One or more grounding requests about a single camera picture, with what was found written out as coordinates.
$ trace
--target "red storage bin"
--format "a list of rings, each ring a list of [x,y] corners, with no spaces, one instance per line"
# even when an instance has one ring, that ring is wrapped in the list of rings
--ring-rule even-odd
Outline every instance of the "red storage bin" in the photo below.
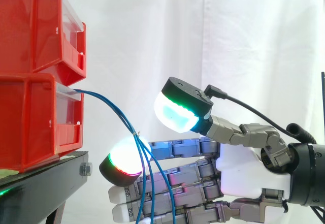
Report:
[[[0,74],[0,169],[19,172],[82,147],[83,95],[50,74]]]
[[[86,26],[67,0],[0,0],[1,73],[86,77]]]

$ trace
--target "white backdrop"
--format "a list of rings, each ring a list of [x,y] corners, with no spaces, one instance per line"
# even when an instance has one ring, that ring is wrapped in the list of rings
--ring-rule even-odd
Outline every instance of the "white backdrop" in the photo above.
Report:
[[[177,134],[155,117],[155,97],[175,76],[201,88],[218,86],[278,124],[297,122],[324,142],[322,0],[69,1],[87,25],[87,79],[72,87],[106,95],[149,141],[197,137]],[[227,101],[215,101],[213,114],[236,124],[264,123]],[[67,201],[62,224],[113,223],[112,185],[98,166],[129,132],[89,96],[84,121],[82,150],[89,151],[94,171]],[[309,208],[290,205],[281,223],[318,220]]]

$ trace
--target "blue cable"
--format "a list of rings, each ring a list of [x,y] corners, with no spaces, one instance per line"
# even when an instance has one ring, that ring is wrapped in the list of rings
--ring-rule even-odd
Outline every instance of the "blue cable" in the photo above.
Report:
[[[152,198],[151,198],[151,216],[150,216],[150,223],[153,223],[153,219],[154,219],[154,199],[155,199],[155,193],[154,193],[154,179],[153,179],[153,174],[152,174],[152,168],[147,156],[147,153],[144,150],[145,145],[143,144],[143,142],[141,141],[141,139],[138,137],[138,141],[140,141],[140,147],[142,149],[142,151],[144,152],[144,156],[146,157],[146,161],[148,163],[148,167],[149,167],[149,172],[150,172],[150,178],[151,178],[151,192],[152,192]]]
[[[173,195],[173,191],[172,188],[168,182],[168,179],[166,177],[166,175],[164,174],[164,171],[162,170],[162,168],[160,167],[160,164],[158,163],[157,159],[154,157],[154,155],[151,153],[151,151],[143,144],[143,147],[145,148],[145,150],[151,155],[151,158],[153,158],[154,162],[156,163],[160,173],[162,174],[162,177],[165,180],[166,186],[168,188],[168,192],[169,195],[171,197],[171,201],[172,201],[172,214],[173,214],[173,224],[176,224],[176,213],[175,213],[175,201],[174,201],[174,195]]]
[[[115,113],[116,115],[122,120],[122,122],[124,123],[124,125],[126,126],[126,128],[134,135],[135,138],[135,142],[138,148],[138,152],[140,154],[140,159],[141,159],[141,164],[142,164],[142,170],[143,170],[143,179],[144,179],[144,183],[143,183],[143,187],[142,187],[142,198],[141,198],[141,204],[140,204],[140,208],[139,208],[139,212],[138,212],[138,216],[137,216],[137,221],[136,223],[139,223],[140,221],[140,217],[141,217],[141,213],[143,210],[143,205],[144,205],[144,199],[145,199],[145,189],[146,189],[146,174],[145,174],[145,167],[144,167],[144,161],[143,161],[143,157],[142,157],[142,153],[141,150],[144,152],[146,161],[148,163],[148,167],[149,167],[149,172],[150,172],[150,177],[151,177],[151,187],[152,187],[152,202],[151,202],[151,223],[153,223],[153,219],[154,219],[154,199],[155,199],[155,192],[154,192],[154,179],[153,179],[153,173],[152,173],[152,168],[148,159],[147,154],[144,151],[144,148],[149,152],[149,154],[151,156],[153,156],[151,154],[151,152],[148,150],[148,148],[143,144],[143,142],[140,140],[139,136],[136,134],[135,129],[133,128],[132,124],[129,122],[129,120],[127,119],[127,117],[124,115],[124,113],[116,106],[114,105],[109,99],[107,99],[106,97],[104,97],[103,95],[99,94],[99,93],[95,93],[95,92],[91,92],[91,91],[87,91],[87,90],[81,90],[81,89],[75,89],[75,91],[77,92],[81,92],[81,93],[85,93],[85,94],[89,94],[91,96],[94,96],[100,100],[102,100],[103,102],[105,102]],[[159,163],[157,162],[156,159],[154,159],[161,174],[163,175],[165,182],[166,182],[166,176],[164,174],[164,172],[162,171]],[[174,198],[173,195],[171,195],[171,199],[172,199],[172,208],[173,208],[173,224],[175,224],[175,205],[174,205]]]
[[[107,99],[106,97],[104,97],[104,96],[102,96],[102,95],[100,95],[98,93],[87,91],[87,90],[75,89],[75,91],[77,91],[79,93],[89,94],[91,96],[96,97],[97,99],[100,99],[104,103],[106,103],[116,113],[116,115],[122,120],[122,122],[127,127],[127,129],[129,129],[129,131],[134,135],[134,138],[136,138],[138,136],[136,134],[133,126],[128,121],[128,119],[125,117],[123,112],[117,106],[115,106],[109,99]],[[141,153],[141,150],[140,150],[140,146],[139,146],[139,143],[137,142],[136,139],[135,139],[135,141],[136,141],[136,145],[137,145],[138,152],[139,152],[140,159],[141,159],[143,176],[144,176],[144,179],[146,179],[146,170],[145,170],[144,161],[143,161],[142,153]],[[140,217],[141,217],[141,213],[142,213],[143,205],[144,205],[145,192],[146,192],[146,181],[144,181],[143,186],[142,186],[142,198],[141,198],[141,203],[140,203],[140,208],[139,208],[136,224],[138,224],[139,221],[140,221]]]

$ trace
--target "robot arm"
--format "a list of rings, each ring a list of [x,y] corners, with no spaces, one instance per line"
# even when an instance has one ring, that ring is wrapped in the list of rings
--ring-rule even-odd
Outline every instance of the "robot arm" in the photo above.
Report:
[[[223,197],[221,191],[220,172],[216,169],[216,161],[221,159],[220,144],[207,137],[199,139],[186,139],[174,141],[162,141],[150,143],[152,152],[157,159],[170,159],[174,157],[193,157],[205,156],[195,163],[172,168],[165,171],[169,184],[173,188],[175,206],[177,209],[177,223],[184,224],[209,224],[211,222],[226,222],[231,217],[251,221],[264,222],[265,209],[267,206],[279,207],[283,209],[283,190],[263,189],[261,182],[257,185],[252,184],[254,179],[246,177],[238,181],[233,178],[233,183],[248,186],[254,191],[260,191],[256,199],[237,199],[231,203],[224,201],[212,202],[215,199]],[[265,168],[263,163],[257,157],[251,161],[246,157],[246,163]],[[246,167],[245,174],[256,175],[254,166],[252,170]],[[273,173],[263,182],[272,180]],[[290,183],[290,176],[285,175],[285,182]],[[155,184],[155,221],[161,224],[172,223],[171,201],[167,193],[167,186],[160,173],[154,174]],[[135,221],[139,210],[142,196],[143,177],[140,177],[132,185],[127,187],[114,186],[109,190],[110,201],[117,204],[113,209],[113,216],[116,222]],[[150,223],[151,214],[151,178],[147,176],[146,182],[146,201],[143,208],[143,220],[141,223]],[[251,190],[243,190],[242,195],[251,196]]]
[[[193,164],[164,171],[172,187],[177,224],[226,222],[231,217],[265,222],[269,208],[287,211],[286,201],[301,205],[325,205],[323,177],[325,149],[302,130],[288,132],[305,144],[287,145],[274,127],[260,124],[236,126],[211,115],[211,95],[226,94],[208,87],[201,91],[170,78],[155,103],[158,118],[177,132],[191,130],[203,138],[150,143],[157,160],[204,156]],[[155,223],[172,223],[172,204],[161,173],[153,176]],[[109,190],[116,222],[136,219],[142,196],[143,178],[126,187]],[[147,176],[146,198],[140,223],[149,224],[151,178]],[[231,203],[214,200],[230,195],[240,197]]]

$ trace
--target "cable connector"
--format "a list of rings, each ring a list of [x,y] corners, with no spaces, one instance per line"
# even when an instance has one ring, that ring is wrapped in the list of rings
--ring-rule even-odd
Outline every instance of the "cable connector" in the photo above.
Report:
[[[226,92],[223,92],[221,89],[212,86],[211,84],[209,84],[206,89],[204,90],[204,93],[209,97],[216,97],[219,99],[227,99],[228,94]]]

